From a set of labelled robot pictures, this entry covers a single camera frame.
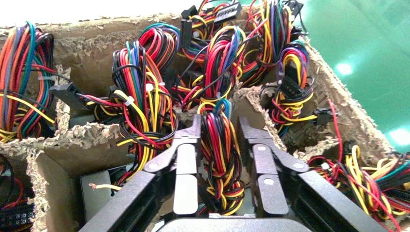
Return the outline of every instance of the wire bundle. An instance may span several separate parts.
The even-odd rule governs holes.
[[[179,50],[179,29],[165,23],[155,23],[142,32],[142,35],[135,43],[141,43],[142,46],[148,47],[146,52],[152,58],[160,71],[165,70],[174,59]],[[136,65],[138,51],[134,48],[134,57],[132,60]],[[130,53],[130,44],[127,42],[127,50]]]
[[[314,85],[314,78],[307,77],[308,54],[303,42],[296,40],[286,45],[279,59],[282,70],[280,73],[285,77],[278,78],[279,87],[271,100],[273,104],[271,117],[279,125],[279,136],[283,136],[291,124],[314,120],[317,116],[300,117],[303,104],[313,97]],[[287,88],[297,89],[298,92],[292,95],[286,94],[284,91]]]
[[[49,89],[54,80],[46,78],[55,73],[53,49],[54,36],[29,22],[9,33],[0,53],[0,141],[39,137],[46,126],[41,117],[54,123],[45,115],[53,100]],[[24,96],[31,71],[43,77],[35,100]],[[29,108],[20,107],[21,103]]]
[[[198,15],[189,16],[189,20],[192,20],[193,36],[190,46],[183,48],[181,50],[182,53],[180,53],[181,56],[187,57],[189,60],[195,60],[195,62],[201,64],[204,62],[205,54],[200,53],[200,51],[209,45],[209,42],[213,38],[215,32],[227,25],[227,23],[214,24],[214,21],[218,11],[226,6],[229,6],[230,1],[222,2],[216,7],[205,10],[204,6],[213,1],[217,0],[202,1],[198,10]]]
[[[132,49],[114,52],[113,80],[120,90],[115,90],[111,98],[119,99],[123,105],[120,128],[124,139],[117,145],[134,143],[130,150],[136,153],[132,169],[138,165],[135,170],[140,171],[170,145],[178,118],[168,90],[160,85],[162,77],[157,64],[138,42],[133,43]]]
[[[2,154],[0,154],[0,187],[4,186],[3,182],[6,181],[6,183],[8,182],[9,184],[7,185],[9,188],[7,197],[5,198],[5,200],[1,199],[0,200],[0,211],[3,209],[11,209],[14,208],[20,204],[25,204],[27,203],[27,199],[25,199],[24,197],[24,187],[23,187],[23,183],[20,181],[20,179],[18,179],[17,177],[14,176],[14,171],[13,171],[13,167],[11,166],[10,162],[6,159],[6,157]],[[17,197],[17,199],[14,202],[10,202],[11,198],[12,198],[12,193],[13,190],[15,189],[15,183],[18,184],[19,187],[19,195]],[[29,223],[28,225],[24,225],[21,228],[17,228],[13,231],[22,231],[25,229],[28,229],[32,226],[32,223]]]
[[[199,213],[219,213],[231,215],[242,204],[244,183],[240,180],[242,159],[239,152],[235,129],[222,111],[229,114],[230,103],[217,102],[217,107],[202,112],[201,144],[208,173],[209,187],[206,191],[212,203],[204,205]]]
[[[361,167],[358,161],[360,149],[354,145],[351,151],[345,152],[343,158],[344,163],[322,156],[313,157],[309,164],[314,163],[314,160],[322,160],[329,168],[324,168],[322,164],[313,166],[314,170],[376,221],[391,220],[397,231],[400,231],[394,216],[410,212],[410,153],[393,152],[379,160],[376,167]]]
[[[226,98],[235,82],[242,75],[240,60],[245,47],[245,33],[238,26],[226,26],[219,30],[208,46],[204,47],[181,74],[174,88],[182,109],[188,110],[192,102],[216,102]],[[199,55],[206,51],[202,73],[195,79],[185,78],[185,74]]]
[[[252,12],[254,0],[249,8],[247,27],[251,30],[258,28],[257,49],[249,50],[243,59],[243,76],[240,81],[243,87],[258,85],[264,76],[280,61],[280,54],[291,42],[292,32],[292,11],[288,4],[296,2],[289,0],[286,2],[262,1],[257,13]],[[256,53],[256,59],[248,62],[248,55]]]

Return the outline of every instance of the screw head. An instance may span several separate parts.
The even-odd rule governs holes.
[[[295,168],[299,168],[299,169],[301,169],[301,168],[304,167],[304,165],[301,164],[301,163],[294,163],[293,166],[294,166]]]
[[[273,180],[272,179],[270,179],[270,178],[266,178],[265,180],[264,180],[264,183],[266,184],[266,185],[273,185]]]
[[[159,165],[157,163],[150,163],[148,165],[148,168],[150,168],[150,169],[157,169],[158,167],[159,167]]]

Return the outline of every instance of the torn cardboard edge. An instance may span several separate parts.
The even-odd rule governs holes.
[[[242,28],[248,17],[248,9],[248,7],[244,7],[241,16],[235,22]],[[122,48],[126,40],[136,39],[146,26],[160,21],[179,25],[180,18],[177,15],[164,14],[153,17],[104,19],[67,25],[47,25],[42,28],[55,34],[55,60],[67,67],[72,67],[71,76],[81,78],[73,80],[75,83],[77,81],[80,82],[78,86],[87,91],[94,91],[93,88],[98,87],[86,82],[90,82],[89,79],[92,77],[101,78],[105,77],[107,73],[111,73],[110,65],[101,66],[100,64],[111,63],[110,54],[112,54],[112,51]],[[4,42],[4,38],[4,36],[0,35],[0,45]],[[371,162],[376,161],[385,153],[391,151],[391,146],[383,134],[376,129],[373,120],[361,108],[361,105],[351,98],[349,91],[324,62],[320,54],[308,42],[306,48],[310,56],[309,74],[317,77],[316,83],[321,86],[321,94],[334,101],[339,112],[339,126],[343,139],[355,139],[362,148],[362,158],[369,157]],[[62,73],[62,68],[58,67],[58,69],[59,73]],[[96,92],[104,92],[104,86],[102,85],[100,88],[102,89],[96,90]],[[278,132],[270,116],[260,106],[260,89],[261,87],[238,89],[234,92],[233,101],[238,102],[238,99],[246,97],[254,110],[262,115],[264,128],[269,131],[275,144],[279,148],[286,150],[286,146],[278,137]],[[323,106],[326,104],[326,101],[316,98],[315,104]],[[27,174],[32,178],[33,190],[36,193],[34,201],[36,203],[37,217],[33,225],[33,231],[45,231],[47,229],[47,211],[50,207],[53,207],[48,205],[47,181],[41,170],[39,170],[38,157],[49,156],[53,151],[62,151],[62,154],[58,155],[64,156],[66,151],[76,146],[85,149],[83,154],[79,154],[80,156],[87,156],[86,149],[103,145],[119,137],[118,125],[107,126],[91,123],[69,129],[70,109],[60,100],[57,102],[56,112],[59,130],[54,138],[29,138],[22,141],[12,141],[0,147],[0,152],[10,156],[22,156],[22,159],[26,157],[29,163]],[[189,112],[188,114],[180,113],[179,115],[181,118],[189,119],[189,114],[193,113],[195,112]],[[336,136],[334,133],[330,133],[330,135],[325,140],[318,141],[315,146],[305,149],[305,151],[311,154],[296,152],[295,155],[303,159],[308,159],[309,156],[321,155],[330,145],[334,144]],[[58,164],[59,161],[57,159],[58,156],[55,156],[54,161]]]

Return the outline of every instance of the black connector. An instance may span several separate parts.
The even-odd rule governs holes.
[[[188,75],[188,78],[190,79],[190,81],[195,81],[196,79],[198,79],[199,76],[202,75],[202,73],[190,70],[190,71],[187,71],[187,75]]]
[[[301,26],[294,26],[291,30],[291,42],[299,39],[299,36],[304,34]]]
[[[298,2],[295,2],[295,1],[290,1],[290,2],[288,3],[288,6],[289,6],[289,8],[290,8],[291,11],[292,11],[292,15],[296,17],[296,16],[300,13],[300,11],[302,10],[303,3],[298,3]]]
[[[184,10],[181,13],[181,16],[182,16],[183,19],[189,19],[190,16],[194,16],[194,15],[197,15],[197,14],[198,14],[198,10],[196,9],[196,6],[193,5],[189,9]]]
[[[282,79],[279,90],[283,92],[286,98],[293,98],[303,92],[297,82],[287,75]]]
[[[354,145],[357,145],[355,140],[345,141],[343,143],[343,154],[351,154]]]
[[[110,86],[110,92],[108,93],[108,96],[111,96],[111,94],[113,94],[115,90],[119,90],[119,88],[117,86]]]
[[[89,122],[95,121],[95,116],[94,115],[85,115],[85,116],[79,116],[79,117],[72,117],[70,118],[70,121],[68,121],[68,125],[70,128],[73,128],[74,126],[84,126]]]
[[[176,70],[168,67],[161,72],[162,79],[165,83],[165,88],[168,91],[171,91],[171,88],[175,85],[176,82]]]
[[[66,103],[71,110],[75,111],[88,111],[89,109],[82,100],[79,99],[77,93],[82,93],[77,86],[72,82],[60,86],[53,86],[50,88],[50,92],[54,96],[58,97],[64,103]]]
[[[191,44],[192,39],[192,21],[181,19],[181,46],[187,48]]]
[[[333,121],[333,114],[330,108],[317,108],[313,111],[313,114],[318,118],[313,121],[313,123],[318,125],[326,125],[328,122]]]
[[[234,20],[241,14],[241,4],[239,2],[220,9],[214,23],[223,23]]]

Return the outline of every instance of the yellow wire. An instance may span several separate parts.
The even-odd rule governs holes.
[[[36,107],[34,107],[33,105],[31,105],[30,103],[28,103],[28,102],[26,102],[26,101],[24,101],[24,100],[21,100],[21,99],[19,99],[19,98],[10,96],[10,95],[7,95],[7,98],[10,98],[10,99],[12,99],[12,100],[15,100],[15,101],[18,101],[18,102],[20,102],[20,103],[25,104],[26,106],[28,106],[28,107],[30,107],[32,110],[34,110],[36,113],[38,113],[39,115],[41,115],[43,118],[45,118],[47,121],[49,121],[49,122],[51,122],[51,123],[53,123],[53,124],[55,123],[54,120],[52,120],[51,118],[49,118],[47,115],[43,114],[43,112],[41,112],[40,110],[38,110]]]

